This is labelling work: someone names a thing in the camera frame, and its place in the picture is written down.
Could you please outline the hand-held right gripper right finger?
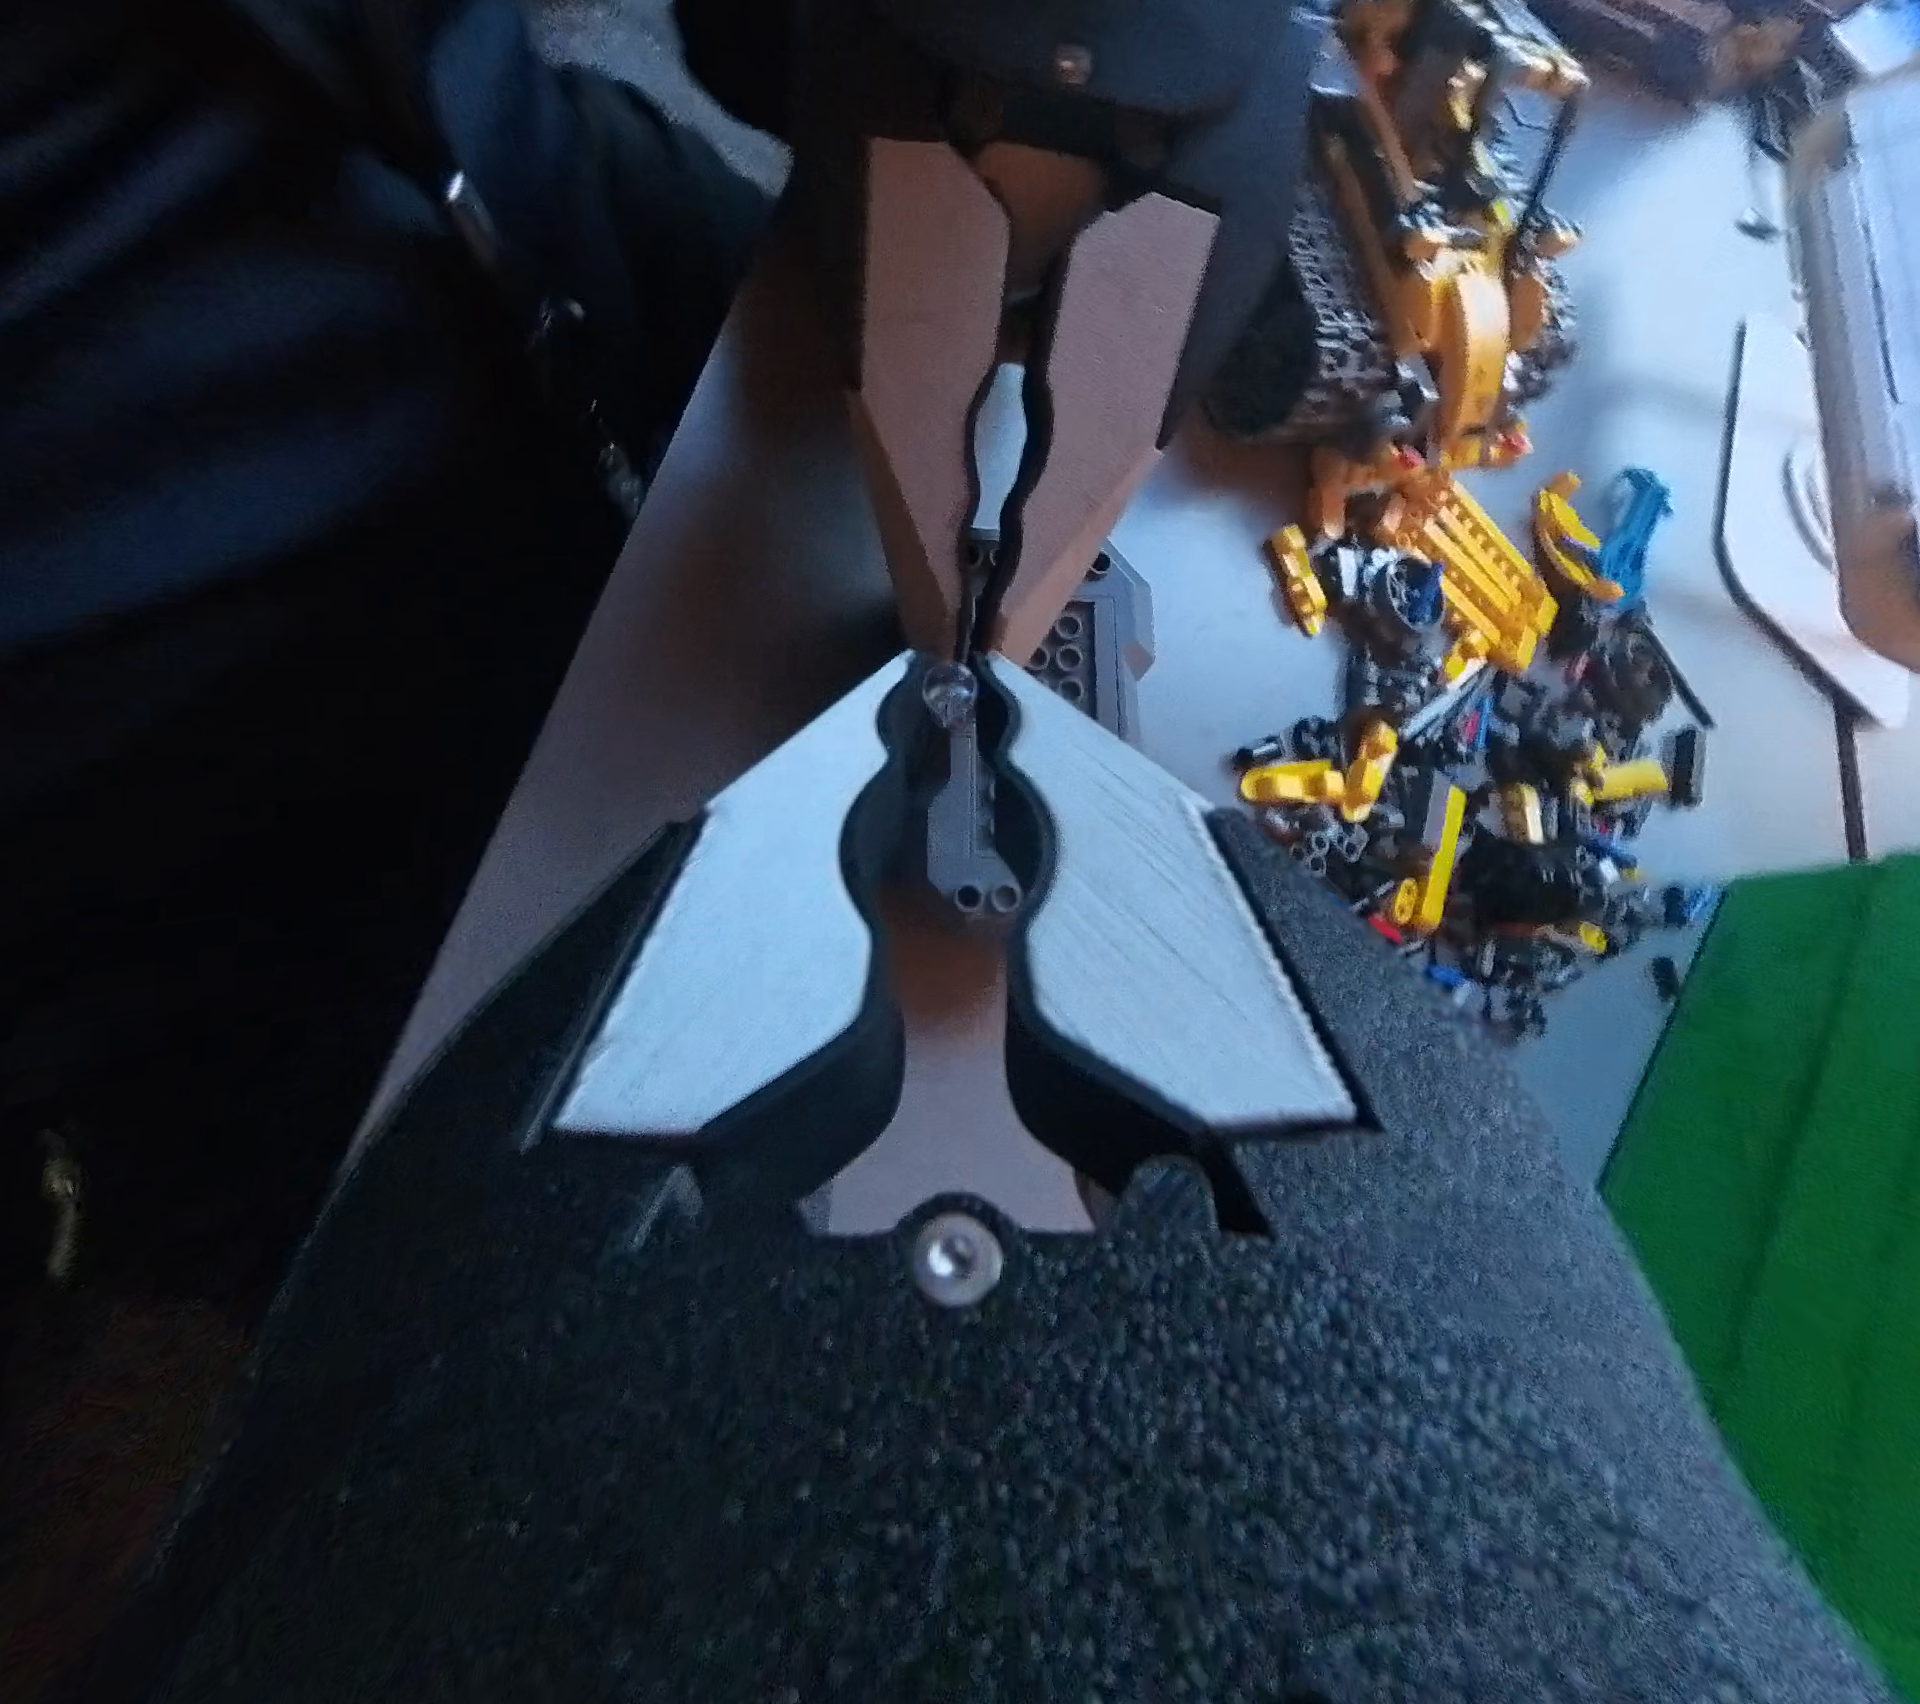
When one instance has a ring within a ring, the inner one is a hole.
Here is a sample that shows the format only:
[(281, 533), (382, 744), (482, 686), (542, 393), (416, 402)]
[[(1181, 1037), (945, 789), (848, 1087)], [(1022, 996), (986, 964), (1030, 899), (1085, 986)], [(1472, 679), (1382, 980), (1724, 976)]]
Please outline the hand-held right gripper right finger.
[(1027, 904), (1007, 944), (1005, 1074), (1020, 1123), (1085, 1180), (1350, 1130), (1361, 1104), (1214, 812), (1152, 757), (990, 661), (990, 755)]

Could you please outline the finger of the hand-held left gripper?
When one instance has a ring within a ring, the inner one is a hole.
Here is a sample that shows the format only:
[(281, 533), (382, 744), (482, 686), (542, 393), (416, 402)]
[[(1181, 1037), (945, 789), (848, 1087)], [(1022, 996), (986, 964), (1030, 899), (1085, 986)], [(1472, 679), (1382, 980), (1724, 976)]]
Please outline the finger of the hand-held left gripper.
[(1022, 216), (1013, 150), (994, 135), (874, 136), (863, 153), (848, 416), (902, 637), (940, 658), (1004, 646), (964, 554)]
[(1026, 366), (980, 653), (1030, 658), (1156, 467), (1218, 224), (1176, 196), (1135, 196), (1069, 240)]

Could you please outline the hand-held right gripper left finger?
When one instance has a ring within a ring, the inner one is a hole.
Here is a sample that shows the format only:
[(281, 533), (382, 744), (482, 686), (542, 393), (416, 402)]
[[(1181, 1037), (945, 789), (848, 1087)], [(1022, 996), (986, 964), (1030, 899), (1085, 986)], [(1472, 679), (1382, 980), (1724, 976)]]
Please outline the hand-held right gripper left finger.
[(874, 1142), (903, 1079), (876, 897), (913, 820), (934, 663), (902, 653), (701, 808), (550, 1126), (628, 1142)]

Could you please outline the dark grey holed beam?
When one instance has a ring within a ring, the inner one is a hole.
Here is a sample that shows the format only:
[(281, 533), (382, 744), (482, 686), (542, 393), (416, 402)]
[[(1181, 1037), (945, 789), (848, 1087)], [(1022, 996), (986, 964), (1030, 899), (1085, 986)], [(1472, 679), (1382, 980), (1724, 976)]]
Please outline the dark grey holed beam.
[(978, 699), (972, 726), (958, 734), (929, 724), (929, 794), (924, 798), (924, 881), (932, 899), (961, 925), (1002, 932), (1015, 925), (1027, 903), (1023, 870), (999, 845), (1005, 800), (999, 789), (1002, 757), (1013, 710), (983, 663), (958, 661), (972, 669)]

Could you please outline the grey desk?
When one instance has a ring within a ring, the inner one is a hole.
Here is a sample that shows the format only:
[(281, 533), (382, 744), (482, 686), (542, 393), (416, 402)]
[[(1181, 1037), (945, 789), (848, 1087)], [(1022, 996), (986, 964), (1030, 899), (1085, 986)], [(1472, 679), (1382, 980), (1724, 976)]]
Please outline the grey desk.
[[(1605, 481), (1646, 465), (1675, 519), (1652, 548), (1658, 634), (1715, 715), (1699, 810), (1647, 835), (1662, 877), (1824, 869), (1844, 828), (1847, 746), (1824, 690), (1736, 601), (1717, 560), (1726, 404), (1742, 323), (1797, 323), (1782, 215), (1734, 105), (1685, 112), (1603, 78), (1571, 138), (1559, 200), (1579, 351), (1534, 418), (1536, 454), (1476, 475), (1517, 534), (1537, 473)], [(1327, 640), (1283, 629), (1258, 541), (1289, 517), (1281, 450), (1188, 422), (1116, 529), (1152, 595), (1139, 700), (1149, 757), (1208, 798), (1232, 746), (1320, 708)], [(653, 835), (885, 658), (884, 575), (852, 441), (785, 242), (760, 259), (596, 603), (526, 771), (361, 1118), (410, 1091), (467, 1017)]]

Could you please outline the person's left hand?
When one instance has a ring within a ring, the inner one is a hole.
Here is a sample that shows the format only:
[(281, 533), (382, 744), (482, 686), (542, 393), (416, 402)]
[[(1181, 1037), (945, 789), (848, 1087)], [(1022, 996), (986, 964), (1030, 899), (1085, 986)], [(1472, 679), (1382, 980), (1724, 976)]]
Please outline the person's left hand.
[(992, 141), (972, 169), (1005, 213), (1009, 240), (1002, 306), (1040, 297), (1052, 262), (1106, 207), (1106, 174), (1089, 157)]

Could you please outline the grey studded plate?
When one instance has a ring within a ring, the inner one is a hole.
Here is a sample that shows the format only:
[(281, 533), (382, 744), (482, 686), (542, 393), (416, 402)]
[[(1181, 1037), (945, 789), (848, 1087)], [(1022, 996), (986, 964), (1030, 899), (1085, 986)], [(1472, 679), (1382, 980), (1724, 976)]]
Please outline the grey studded plate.
[(1139, 683), (1153, 661), (1149, 585), (1106, 543), (1036, 642), (1026, 671), (1106, 733), (1139, 746)]

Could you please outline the yellow toy bulldozer model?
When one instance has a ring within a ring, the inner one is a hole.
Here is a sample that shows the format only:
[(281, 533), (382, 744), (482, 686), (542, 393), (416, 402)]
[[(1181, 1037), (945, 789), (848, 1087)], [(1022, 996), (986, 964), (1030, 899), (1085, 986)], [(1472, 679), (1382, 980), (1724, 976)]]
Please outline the yellow toy bulldozer model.
[(1274, 291), (1206, 418), (1240, 444), (1507, 468), (1571, 358), (1548, 203), (1589, 90), (1524, 0), (1331, 0)]

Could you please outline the pile of mixed small bricks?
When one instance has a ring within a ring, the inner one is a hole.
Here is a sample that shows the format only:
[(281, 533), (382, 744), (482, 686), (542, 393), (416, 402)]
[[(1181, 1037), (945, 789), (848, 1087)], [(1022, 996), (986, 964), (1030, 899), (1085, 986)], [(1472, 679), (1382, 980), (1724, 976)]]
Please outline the pile of mixed small bricks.
[(1301, 520), (1263, 543), (1300, 637), (1343, 649), (1339, 705), (1229, 758), (1255, 825), (1377, 940), (1501, 1043), (1540, 1037), (1550, 999), (1658, 928), (1707, 916), (1711, 889), (1658, 886), (1639, 841), (1706, 800), (1715, 726), (1647, 605), (1592, 560), (1614, 517), (1579, 513), (1571, 470), (1531, 495), (1526, 545), (1555, 618), (1524, 676), (1455, 649), (1436, 565), (1393, 545), (1412, 454), (1308, 461)]

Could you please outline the yellow slatted brick assembly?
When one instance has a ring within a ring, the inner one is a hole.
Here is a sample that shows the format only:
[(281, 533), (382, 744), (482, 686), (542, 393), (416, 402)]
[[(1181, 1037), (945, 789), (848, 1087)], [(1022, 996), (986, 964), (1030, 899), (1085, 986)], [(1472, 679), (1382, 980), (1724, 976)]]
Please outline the yellow slatted brick assembly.
[(1454, 649), (1507, 676), (1526, 676), (1558, 617), (1548, 583), (1450, 473), (1412, 475), (1396, 507), (1396, 548), (1441, 575)]

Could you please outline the blue curved brick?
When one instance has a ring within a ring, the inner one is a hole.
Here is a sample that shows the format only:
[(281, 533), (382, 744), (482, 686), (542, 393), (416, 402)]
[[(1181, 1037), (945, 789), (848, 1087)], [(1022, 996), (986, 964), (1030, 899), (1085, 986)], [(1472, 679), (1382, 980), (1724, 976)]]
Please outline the blue curved brick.
[(1592, 568), (1599, 583), (1618, 588), (1610, 609), (1628, 614), (1643, 605), (1647, 559), (1672, 519), (1672, 491), (1652, 468), (1629, 467), (1616, 475), (1610, 505)]

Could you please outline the green plastic bin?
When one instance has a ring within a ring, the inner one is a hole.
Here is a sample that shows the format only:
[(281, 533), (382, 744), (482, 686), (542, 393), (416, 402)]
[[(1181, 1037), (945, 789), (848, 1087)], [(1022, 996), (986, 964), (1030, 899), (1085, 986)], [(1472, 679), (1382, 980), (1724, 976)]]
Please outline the green plastic bin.
[(1740, 1476), (1918, 1696), (1918, 860), (1715, 911), (1599, 1180)]

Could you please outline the person's dark clothing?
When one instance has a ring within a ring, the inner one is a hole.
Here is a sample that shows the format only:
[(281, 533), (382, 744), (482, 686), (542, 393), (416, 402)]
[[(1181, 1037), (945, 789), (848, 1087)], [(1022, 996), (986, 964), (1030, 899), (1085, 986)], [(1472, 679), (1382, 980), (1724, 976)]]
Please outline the person's dark clothing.
[(4, 0), (4, 1134), (273, 1284), (767, 196), (524, 0)]

